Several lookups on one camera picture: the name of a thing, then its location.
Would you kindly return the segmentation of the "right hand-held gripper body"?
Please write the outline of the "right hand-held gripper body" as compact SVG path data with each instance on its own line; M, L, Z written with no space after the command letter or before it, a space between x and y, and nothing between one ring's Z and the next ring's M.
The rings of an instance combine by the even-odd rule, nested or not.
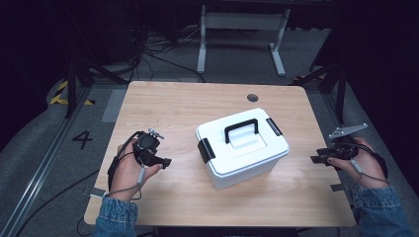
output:
M349 160L358 154L357 142L353 133L367 128L366 123L360 125L337 127L328 138L332 142L329 148L330 155L343 160Z

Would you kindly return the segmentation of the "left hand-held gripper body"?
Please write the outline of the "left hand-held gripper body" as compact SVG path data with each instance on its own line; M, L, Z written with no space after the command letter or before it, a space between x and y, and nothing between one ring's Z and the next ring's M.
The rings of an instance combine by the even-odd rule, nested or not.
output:
M163 136L150 128L147 132L137 131L134 137L136 142L133 145L133 153L137 163L148 167L159 164L154 157L157 156L157 147L160 145L158 138Z

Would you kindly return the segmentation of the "white storage box black handle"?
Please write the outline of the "white storage box black handle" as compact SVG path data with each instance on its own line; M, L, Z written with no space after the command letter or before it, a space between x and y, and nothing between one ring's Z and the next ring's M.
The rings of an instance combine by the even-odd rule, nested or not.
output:
M260 108L203 123L196 137L217 190L271 171L290 151L283 133Z

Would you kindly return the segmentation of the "person's right hand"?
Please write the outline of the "person's right hand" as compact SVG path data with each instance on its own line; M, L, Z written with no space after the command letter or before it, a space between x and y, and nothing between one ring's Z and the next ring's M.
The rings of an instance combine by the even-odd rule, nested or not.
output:
M349 160L341 160L335 157L327 159L329 164L345 171L357 184L366 189L378 189L389 186L384 171L371 153L360 150L354 160L361 168L362 173Z

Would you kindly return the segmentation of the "person's left hand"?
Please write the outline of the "person's left hand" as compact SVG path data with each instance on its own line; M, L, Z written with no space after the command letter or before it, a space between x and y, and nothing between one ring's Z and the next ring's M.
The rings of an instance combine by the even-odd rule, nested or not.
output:
M145 182L160 171L160 164L142 168L133 155L133 139L125 149L120 145L120 163L115 171L108 196L130 202Z

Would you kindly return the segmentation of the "black metal stand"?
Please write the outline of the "black metal stand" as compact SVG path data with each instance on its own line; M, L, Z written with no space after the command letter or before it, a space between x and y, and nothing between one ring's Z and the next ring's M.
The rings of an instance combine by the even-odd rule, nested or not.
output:
M323 66L306 76L297 76L292 82L291 86L302 86L314 79L323 79L317 89L322 94L330 94L334 87L337 87L336 103L335 103L335 114L337 120L340 123L344 122L344 101L347 83L347 73L345 67L342 64L331 64Z
M71 56L67 67L67 88L68 88L68 104L66 118L69 119L75 112L76 103L76 81L79 81L82 87L91 87L94 84L94 79L90 69L93 68L100 74L112 81L126 85L128 81L121 78L117 74L106 69L104 66L91 62L86 58L80 56Z

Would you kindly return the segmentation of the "yellow black floor tape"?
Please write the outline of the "yellow black floor tape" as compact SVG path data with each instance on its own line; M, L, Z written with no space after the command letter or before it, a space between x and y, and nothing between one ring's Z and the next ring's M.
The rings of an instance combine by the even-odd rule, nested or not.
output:
M61 95L64 92L64 89L66 89L67 85L68 85L68 81L66 79L64 79L59 84L57 90L55 91L55 94L53 95L52 99L49 102L51 105L53 105L53 104L68 105L68 100L61 98ZM96 101L95 100L86 100L84 102L84 105L94 106L94 105L96 105Z

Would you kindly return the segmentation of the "aluminium floor rail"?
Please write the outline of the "aluminium floor rail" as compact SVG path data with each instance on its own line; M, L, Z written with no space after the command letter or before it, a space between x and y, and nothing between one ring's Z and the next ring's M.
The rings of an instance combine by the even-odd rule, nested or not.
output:
M91 88L82 88L80 90L79 95L76 97L75 108L73 109L72 114L69 118L65 118L61 123L59 130L55 134L53 141L42 157L36 171L27 182L25 191L19 199L14 211L0 231L0 237L15 237L17 235L19 228L24 222L25 216L33 205L54 161L56 160L57 152L59 151L68 130L75 121L75 118L81 110L81 106L88 98L90 92Z

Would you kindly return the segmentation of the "white metal desk frame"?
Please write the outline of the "white metal desk frame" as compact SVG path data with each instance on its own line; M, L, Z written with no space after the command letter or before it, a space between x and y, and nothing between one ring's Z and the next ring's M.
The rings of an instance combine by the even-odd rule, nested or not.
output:
M256 14L256 13L217 13L209 12L207 6L202 6L200 18L200 49L198 55L197 71L204 73L207 57L207 30L252 30L276 31L276 41L269 44L277 74L286 75L285 67L280 56L280 45L287 27L290 9L285 9L281 14Z

